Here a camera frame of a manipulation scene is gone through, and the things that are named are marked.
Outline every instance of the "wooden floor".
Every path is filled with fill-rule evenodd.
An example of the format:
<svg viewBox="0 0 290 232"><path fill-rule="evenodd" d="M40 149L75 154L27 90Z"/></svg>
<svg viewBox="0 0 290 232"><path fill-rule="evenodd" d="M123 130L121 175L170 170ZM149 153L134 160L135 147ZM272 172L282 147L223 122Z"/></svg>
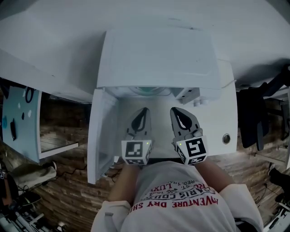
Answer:
<svg viewBox="0 0 290 232"><path fill-rule="evenodd" d="M86 118L89 110L89 106L80 104L45 99L42 101L40 121L42 150L75 141L81 144L78 148L41 161L44 163L55 160L58 175L64 171L71 173L75 169L86 167L88 136L88 119ZM285 159L285 153L276 151L276 146L287 144L281 141L280 137L281 122L277 117L271 116L271 128L264 138L263 153L274 158ZM282 191L280 187L269 182L267 175L269 163L255 158L253 156L255 152L255 146L244 149L239 136L236 153L214 156L211 159L226 170L237 183L244 183L248 186L251 195L257 201L263 222L266 224L271 220L270 214L277 210L275 193L280 194ZM9 169L28 162L3 143L0 146L0 153ZM278 170L284 171L282 167L278 167ZM113 175L116 172L111 169L108 174ZM265 191L264 183L275 193L270 190ZM113 184L111 178L101 178L95 185L88 184L87 170L77 170L72 175L64 174L56 181L35 189L34 191L42 197L36 207L39 212L45 214L52 225L63 222L68 225L70 231L90 231L93 219Z"/></svg>

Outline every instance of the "sleeve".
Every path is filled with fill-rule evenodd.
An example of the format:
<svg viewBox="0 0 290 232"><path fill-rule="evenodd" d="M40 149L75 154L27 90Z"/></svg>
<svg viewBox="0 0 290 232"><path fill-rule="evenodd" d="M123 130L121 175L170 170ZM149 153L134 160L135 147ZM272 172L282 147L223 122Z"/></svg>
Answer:
<svg viewBox="0 0 290 232"><path fill-rule="evenodd" d="M248 231L263 231L260 212L245 184L230 184L220 193L227 203L240 231L254 227Z"/></svg>
<svg viewBox="0 0 290 232"><path fill-rule="evenodd" d="M119 232L131 205L127 201L104 201L92 224L91 232Z"/></svg>

